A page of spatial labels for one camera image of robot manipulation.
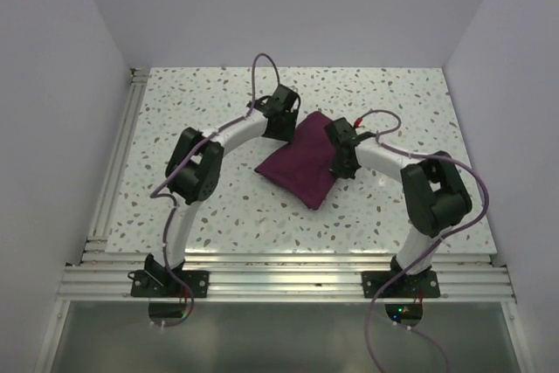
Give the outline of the purple cloth mat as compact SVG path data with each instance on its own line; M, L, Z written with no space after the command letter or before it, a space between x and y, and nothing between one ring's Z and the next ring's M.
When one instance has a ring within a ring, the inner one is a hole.
M271 153L255 172L318 210L337 180L330 170L335 148L326 132L331 122L320 112L311 113L295 129L293 141Z

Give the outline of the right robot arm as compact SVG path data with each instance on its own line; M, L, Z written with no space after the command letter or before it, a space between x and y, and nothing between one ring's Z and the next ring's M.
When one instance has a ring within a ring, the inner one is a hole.
M379 134L357 133L344 118L325 127L335 148L330 171L353 179L361 168L373 169L401 183L411 229L385 272L362 273L367 298L412 298L424 291L440 296L431 262L443 235L471 212L473 204L456 168L445 152L414 155L379 140Z

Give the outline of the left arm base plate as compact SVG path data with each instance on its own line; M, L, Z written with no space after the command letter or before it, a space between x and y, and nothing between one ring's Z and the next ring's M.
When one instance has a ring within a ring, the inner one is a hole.
M188 270L177 273L176 276L186 284L191 295L197 298L206 298L210 284L210 273L202 270ZM184 287L171 278L167 273L162 280L155 280L144 270L128 273L132 281L130 295L135 298L171 298L184 297Z

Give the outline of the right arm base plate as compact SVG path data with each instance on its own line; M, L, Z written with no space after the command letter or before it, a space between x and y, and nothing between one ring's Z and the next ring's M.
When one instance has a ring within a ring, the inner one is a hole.
M395 271L364 271L361 273L362 291L367 299L372 299L397 273ZM437 274L427 270L417 275L407 275L388 285L378 295L381 299L436 299L441 296Z

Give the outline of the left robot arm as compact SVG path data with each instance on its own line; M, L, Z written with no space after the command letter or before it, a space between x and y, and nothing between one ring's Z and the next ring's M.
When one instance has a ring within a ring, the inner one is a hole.
M271 95L252 99L246 114L206 131L186 128L169 159L165 180L150 194L169 198L172 209L165 222L161 248L145 258L141 270L131 272L135 298L203 298L209 276L183 270L185 247L198 210L215 191L227 154L264 137L291 142L300 109L300 96L277 85Z

